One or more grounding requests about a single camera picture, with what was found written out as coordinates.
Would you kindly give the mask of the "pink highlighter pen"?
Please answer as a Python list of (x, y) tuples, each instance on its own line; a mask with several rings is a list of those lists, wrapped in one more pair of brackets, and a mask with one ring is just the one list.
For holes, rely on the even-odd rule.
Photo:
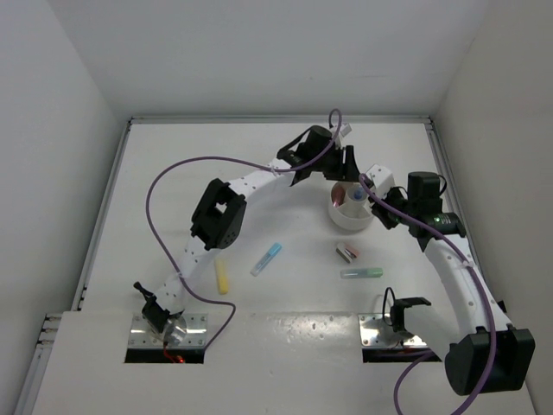
[(337, 183), (331, 190), (331, 202), (335, 208), (339, 208), (345, 199), (346, 190)]

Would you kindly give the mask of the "clear spray bottle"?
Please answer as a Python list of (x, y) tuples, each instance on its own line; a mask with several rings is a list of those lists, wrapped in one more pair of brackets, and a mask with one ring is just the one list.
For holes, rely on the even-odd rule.
[(351, 187), (348, 190), (348, 197), (355, 202), (363, 202), (367, 199), (367, 193), (362, 187)]

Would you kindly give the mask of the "green clear tube pen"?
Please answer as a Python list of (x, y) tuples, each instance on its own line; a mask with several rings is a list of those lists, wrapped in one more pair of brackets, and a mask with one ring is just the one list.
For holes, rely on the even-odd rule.
[(340, 277), (343, 279), (381, 278), (383, 275), (384, 270), (382, 268), (358, 268), (340, 271)]

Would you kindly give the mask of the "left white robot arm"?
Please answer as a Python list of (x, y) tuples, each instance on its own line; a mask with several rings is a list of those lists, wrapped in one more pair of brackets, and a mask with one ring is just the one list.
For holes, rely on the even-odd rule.
[(240, 233), (245, 211), (255, 202), (296, 185), (314, 172), (334, 182), (359, 178), (351, 145), (343, 145), (349, 125), (312, 125), (284, 145), (266, 164), (253, 163), (253, 172), (238, 179), (211, 180), (196, 206), (190, 237), (179, 259), (169, 254), (173, 274), (154, 292), (135, 284), (144, 299), (143, 317), (158, 333), (178, 317), (194, 296), (192, 286), (214, 257), (234, 243)]

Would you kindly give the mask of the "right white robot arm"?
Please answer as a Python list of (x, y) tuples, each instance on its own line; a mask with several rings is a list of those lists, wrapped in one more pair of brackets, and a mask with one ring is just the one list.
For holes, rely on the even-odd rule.
[(466, 229), (443, 209), (445, 181), (433, 172), (411, 172), (402, 190), (386, 168), (366, 172), (372, 214), (387, 229), (405, 225), (433, 265), (454, 311), (455, 322), (440, 316), (424, 297), (398, 298), (391, 326), (423, 340), (443, 362), (455, 393), (517, 391), (525, 381), (536, 343), (528, 329), (516, 328), (487, 288), (474, 263)]

